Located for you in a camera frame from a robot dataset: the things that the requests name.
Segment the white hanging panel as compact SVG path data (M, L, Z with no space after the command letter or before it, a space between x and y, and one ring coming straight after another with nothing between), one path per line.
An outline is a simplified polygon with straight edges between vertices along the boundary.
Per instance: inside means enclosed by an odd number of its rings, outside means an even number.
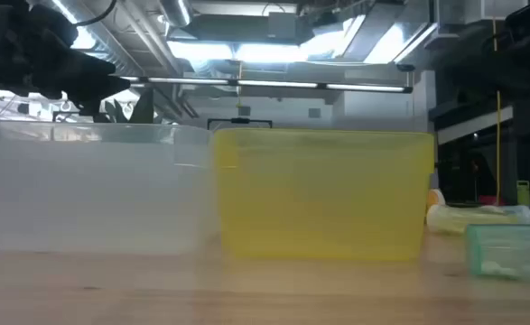
M481 18L504 20L509 14L528 5L528 0L480 0Z

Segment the green leafy plant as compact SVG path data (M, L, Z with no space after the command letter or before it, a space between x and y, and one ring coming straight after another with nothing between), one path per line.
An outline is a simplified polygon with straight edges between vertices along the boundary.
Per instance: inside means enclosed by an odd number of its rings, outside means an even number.
M127 116L124 107L114 99L105 103L105 113L99 111L92 117L94 123L116 124L160 124L163 120L154 110L153 90L147 89L132 106L131 115Z

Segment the black rectangular frame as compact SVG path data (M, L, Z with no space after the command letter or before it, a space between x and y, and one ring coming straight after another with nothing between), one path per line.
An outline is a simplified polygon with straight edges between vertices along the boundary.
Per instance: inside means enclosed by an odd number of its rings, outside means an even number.
M272 120L263 120L263 119L250 119L245 117L234 117L234 118L209 118L207 120L207 130L211 130L211 124L212 123L229 123L233 125L250 125L250 124L267 124L269 128L274 127L274 123Z

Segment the teal medicine bottle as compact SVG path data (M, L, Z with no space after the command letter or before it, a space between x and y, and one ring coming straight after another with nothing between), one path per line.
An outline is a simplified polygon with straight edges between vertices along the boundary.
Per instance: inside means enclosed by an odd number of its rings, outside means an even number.
M530 282L530 224L469 225L465 239L471 274Z

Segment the yellow-green medicine bottle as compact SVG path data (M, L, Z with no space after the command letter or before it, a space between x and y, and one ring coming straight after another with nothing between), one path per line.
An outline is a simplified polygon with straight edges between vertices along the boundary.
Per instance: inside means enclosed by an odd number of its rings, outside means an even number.
M530 224L530 208L527 206L480 206L457 208L432 205L425 223L435 233L462 235L468 225Z

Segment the orange medicine bottle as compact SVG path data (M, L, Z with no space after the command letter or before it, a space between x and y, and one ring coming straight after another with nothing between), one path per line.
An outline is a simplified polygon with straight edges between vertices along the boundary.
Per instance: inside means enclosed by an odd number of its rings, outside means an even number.
M429 189L426 201L426 210L429 210L434 205L445 205L446 200L439 189Z

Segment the lime green canister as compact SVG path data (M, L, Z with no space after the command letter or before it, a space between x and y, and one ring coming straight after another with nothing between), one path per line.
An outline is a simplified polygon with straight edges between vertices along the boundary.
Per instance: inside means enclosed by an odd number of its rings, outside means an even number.
M516 182L516 196L517 204L523 206L530 206L530 182L517 181Z

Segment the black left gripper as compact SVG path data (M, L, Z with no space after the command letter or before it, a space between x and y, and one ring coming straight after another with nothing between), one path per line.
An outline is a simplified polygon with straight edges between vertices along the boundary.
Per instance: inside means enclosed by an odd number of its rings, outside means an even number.
M79 36L67 17L46 5L0 0L0 89L18 95L39 92L58 99L66 93L81 116L99 114L101 101L131 86L112 75L116 66L71 49Z

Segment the long ceiling light bar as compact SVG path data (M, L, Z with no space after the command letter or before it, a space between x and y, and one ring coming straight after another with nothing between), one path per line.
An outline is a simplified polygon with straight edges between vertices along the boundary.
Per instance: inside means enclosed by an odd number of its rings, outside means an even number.
M376 93L412 93L413 87L383 86L369 84L343 84L301 81L253 80L253 79L191 79L162 77L124 77L132 85L144 84L177 84L194 86L227 86L227 87L264 87L264 88L302 88L316 90L357 91Z

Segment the yellow plastic bin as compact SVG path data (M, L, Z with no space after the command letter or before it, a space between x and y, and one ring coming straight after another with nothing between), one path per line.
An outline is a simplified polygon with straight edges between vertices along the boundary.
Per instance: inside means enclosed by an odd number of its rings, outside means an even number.
M214 135L222 245L240 257L413 260L427 133L235 128Z

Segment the clear plastic bin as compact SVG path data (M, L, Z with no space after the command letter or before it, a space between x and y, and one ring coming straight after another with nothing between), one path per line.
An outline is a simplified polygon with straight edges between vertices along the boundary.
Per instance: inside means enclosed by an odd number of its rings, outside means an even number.
M212 135L0 120L0 249L180 255L219 227Z

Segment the silver round air duct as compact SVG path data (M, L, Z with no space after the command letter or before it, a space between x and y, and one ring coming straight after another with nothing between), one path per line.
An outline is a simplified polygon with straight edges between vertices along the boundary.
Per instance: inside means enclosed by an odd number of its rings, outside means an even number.
M158 0L167 23L173 27L184 27L191 23L193 8L189 0Z

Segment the grey ceiling box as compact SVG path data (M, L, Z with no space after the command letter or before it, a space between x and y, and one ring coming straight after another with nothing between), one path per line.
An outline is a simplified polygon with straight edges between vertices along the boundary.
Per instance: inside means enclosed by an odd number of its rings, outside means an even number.
M270 38L290 40L296 34L297 16L293 13L270 12L268 18L268 36Z

